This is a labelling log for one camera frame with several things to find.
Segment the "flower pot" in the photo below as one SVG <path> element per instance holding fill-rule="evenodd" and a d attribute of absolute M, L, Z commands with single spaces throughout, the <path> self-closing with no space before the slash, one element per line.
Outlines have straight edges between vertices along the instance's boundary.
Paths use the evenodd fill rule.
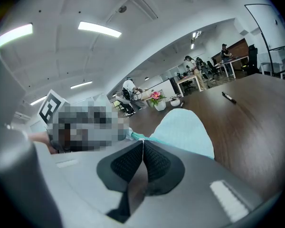
<path fill-rule="evenodd" d="M 174 107 L 178 106 L 181 103 L 181 101 L 179 99 L 177 99 L 175 101 L 170 101 L 170 102 L 171 102 L 171 105 Z"/>
<path fill-rule="evenodd" d="M 164 109 L 166 108 L 166 102 L 162 99 L 162 100 L 158 103 L 158 105 L 154 105 L 154 106 L 155 106 L 156 110 L 162 111 L 162 110 L 164 110 Z"/>

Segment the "backpack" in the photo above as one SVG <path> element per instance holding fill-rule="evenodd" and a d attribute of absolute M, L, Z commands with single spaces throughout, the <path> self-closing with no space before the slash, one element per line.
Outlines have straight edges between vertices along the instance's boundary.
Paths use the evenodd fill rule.
<path fill-rule="evenodd" d="M 128 101 L 131 100 L 131 98 L 130 98 L 130 93 L 129 93 L 129 91 L 127 91 L 125 88 L 123 88 L 123 90 L 122 90 L 122 95 L 124 96 L 124 98 L 125 98 L 126 100 L 128 100 Z"/>

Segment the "hand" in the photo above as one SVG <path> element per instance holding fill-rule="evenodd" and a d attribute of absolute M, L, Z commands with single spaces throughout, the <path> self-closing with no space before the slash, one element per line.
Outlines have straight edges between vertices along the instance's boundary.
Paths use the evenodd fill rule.
<path fill-rule="evenodd" d="M 36 142 L 42 142 L 44 143 L 49 152 L 51 154 L 56 154 L 57 153 L 57 150 L 55 150 L 52 146 L 51 146 L 51 143 L 48 139 L 48 133 L 47 132 L 41 132 L 41 133 L 29 133 L 28 134 L 28 138 L 33 142 L 33 141 L 36 141 Z"/>

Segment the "potted plant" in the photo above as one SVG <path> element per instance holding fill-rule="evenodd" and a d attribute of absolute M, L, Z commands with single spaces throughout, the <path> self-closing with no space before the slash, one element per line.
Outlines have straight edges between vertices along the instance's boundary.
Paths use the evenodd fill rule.
<path fill-rule="evenodd" d="M 172 96 L 170 97 L 170 99 L 171 99 L 170 103 L 174 107 L 178 106 L 181 103 L 181 101 L 176 96 Z"/>
<path fill-rule="evenodd" d="M 152 99 L 150 100 L 152 102 L 152 106 L 155 106 L 156 110 L 162 111 L 166 108 L 166 102 L 164 101 L 164 98 L 166 98 L 164 95 L 162 95 L 160 92 L 154 91 L 151 94 Z"/>

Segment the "pen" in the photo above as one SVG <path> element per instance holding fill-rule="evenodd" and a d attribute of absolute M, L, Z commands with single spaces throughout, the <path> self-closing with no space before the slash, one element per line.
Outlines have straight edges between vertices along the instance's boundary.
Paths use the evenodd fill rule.
<path fill-rule="evenodd" d="M 235 101 L 235 99 L 232 99 L 229 95 L 227 95 L 225 92 L 222 92 L 223 96 L 226 97 L 228 100 L 232 101 L 234 104 L 236 104 L 237 102 Z"/>

